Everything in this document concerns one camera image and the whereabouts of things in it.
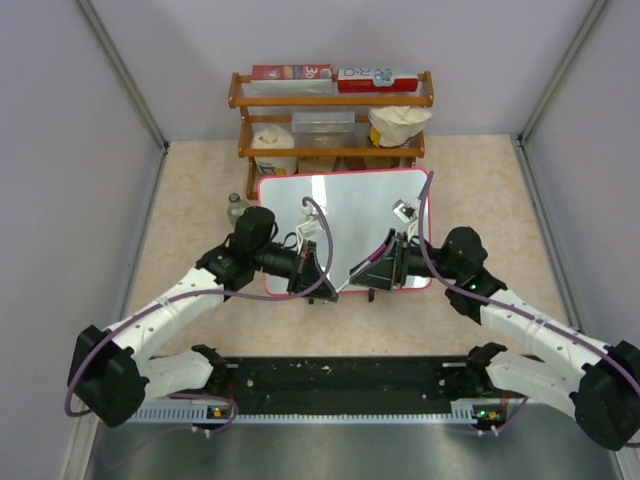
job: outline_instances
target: beige floor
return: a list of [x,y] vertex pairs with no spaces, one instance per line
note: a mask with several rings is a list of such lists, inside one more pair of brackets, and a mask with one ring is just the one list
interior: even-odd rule
[[[176,142],[160,187],[132,309],[171,287],[230,231],[227,196],[242,192],[246,161],[235,141]],[[489,252],[488,269],[538,309],[563,321],[540,235],[506,135],[428,136],[420,166],[434,169],[432,239],[458,225],[474,227]],[[257,279],[246,291],[264,293]],[[434,283],[419,292],[345,295],[337,304],[301,300],[265,304],[231,299],[169,342],[173,354],[194,344],[222,355],[460,354],[509,339],[453,311]]]

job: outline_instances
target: gray wall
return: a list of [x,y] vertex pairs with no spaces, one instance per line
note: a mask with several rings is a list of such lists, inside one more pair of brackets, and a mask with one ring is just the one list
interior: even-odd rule
[[70,0],[0,6],[0,477],[56,478],[76,335],[114,320],[159,156]]
[[640,3],[611,2],[531,140],[584,317],[640,343]]
[[233,71],[408,65],[434,75],[432,132],[518,132],[586,0],[94,0],[170,139],[235,137]]

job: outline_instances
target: wooden rack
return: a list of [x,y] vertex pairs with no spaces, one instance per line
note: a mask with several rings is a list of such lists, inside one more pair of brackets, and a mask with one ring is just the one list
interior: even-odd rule
[[[414,105],[431,107],[433,105],[433,84],[431,72],[418,74],[420,86],[416,94],[380,94],[357,95],[335,94],[315,96],[246,96],[242,88],[243,83],[251,81],[250,75],[234,73],[229,86],[229,106],[240,108],[241,126],[240,139],[238,140],[238,156],[249,159],[249,174],[247,176],[247,198],[255,200],[258,192],[255,190],[256,172],[258,170],[255,157],[269,156],[336,156],[336,157],[394,157],[399,159],[407,157],[411,164],[415,165],[416,158],[424,157],[424,137],[417,135],[414,141],[401,147],[379,148],[373,145],[358,147],[294,147],[287,149],[258,149],[251,148],[253,138],[253,124],[291,123],[291,115],[251,115],[249,107],[329,107],[329,106],[389,106],[389,105]],[[356,115],[357,123],[366,123],[367,115]]]

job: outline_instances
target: small bottle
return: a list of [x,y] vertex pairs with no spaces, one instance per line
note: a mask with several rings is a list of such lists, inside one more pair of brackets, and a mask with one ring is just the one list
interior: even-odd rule
[[227,207],[227,216],[231,222],[231,226],[235,228],[238,218],[242,216],[244,211],[249,208],[251,204],[246,200],[242,200],[240,195],[232,193],[229,195],[229,206]]

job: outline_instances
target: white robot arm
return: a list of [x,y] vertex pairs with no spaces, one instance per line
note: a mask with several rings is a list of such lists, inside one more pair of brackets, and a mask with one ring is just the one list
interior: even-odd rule
[[482,387],[513,391],[556,408],[611,450],[622,448],[638,432],[640,397],[631,384],[640,379],[636,347],[589,338],[521,300],[484,268],[487,252],[470,227],[454,228],[441,248],[425,242],[431,260],[427,265],[413,236],[415,203],[399,202],[394,211],[408,224],[407,232],[392,229],[386,249],[352,269],[352,284],[393,290],[409,275],[432,278],[435,269],[442,280],[455,282],[445,294],[456,311],[509,335],[535,356],[508,352],[495,343],[474,348],[467,366]]
[[[314,222],[307,218],[304,225]],[[73,414],[68,407],[73,392],[113,427],[131,417],[143,402],[199,389],[212,381],[217,364],[224,362],[214,349],[199,345],[180,355],[153,355],[189,322],[229,296],[262,298],[236,293],[253,280],[256,271],[289,279],[287,291],[295,296],[337,301],[318,264],[315,243],[304,232],[298,232],[295,249],[273,243],[276,228],[270,210],[247,209],[234,233],[167,292],[106,329],[85,329],[78,336],[69,372],[67,413]]]

